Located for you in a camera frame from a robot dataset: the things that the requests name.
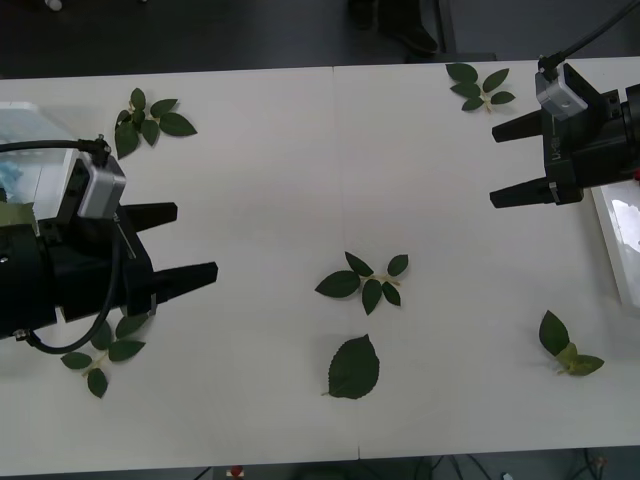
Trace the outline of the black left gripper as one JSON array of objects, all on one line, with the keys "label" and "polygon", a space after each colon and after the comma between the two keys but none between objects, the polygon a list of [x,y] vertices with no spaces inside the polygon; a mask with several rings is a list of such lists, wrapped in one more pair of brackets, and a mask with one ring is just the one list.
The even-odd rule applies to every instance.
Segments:
[{"label": "black left gripper", "polygon": [[215,262],[153,271],[139,233],[177,220],[175,203],[121,206],[118,227],[106,220],[58,215],[40,220],[47,266],[53,282],[53,298],[63,318],[75,321],[96,315],[106,297],[112,273],[112,245],[120,245],[112,308],[128,315],[147,313],[157,304],[216,282]]}]

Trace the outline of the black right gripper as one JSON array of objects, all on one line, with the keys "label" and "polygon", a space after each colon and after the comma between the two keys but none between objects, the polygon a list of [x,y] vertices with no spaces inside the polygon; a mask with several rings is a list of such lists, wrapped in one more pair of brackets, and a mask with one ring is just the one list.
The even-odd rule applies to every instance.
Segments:
[{"label": "black right gripper", "polygon": [[489,194],[496,209],[582,200],[588,188],[626,179],[626,104],[617,91],[602,95],[604,110],[564,121],[541,109],[492,128],[496,143],[543,135],[545,177]]}]

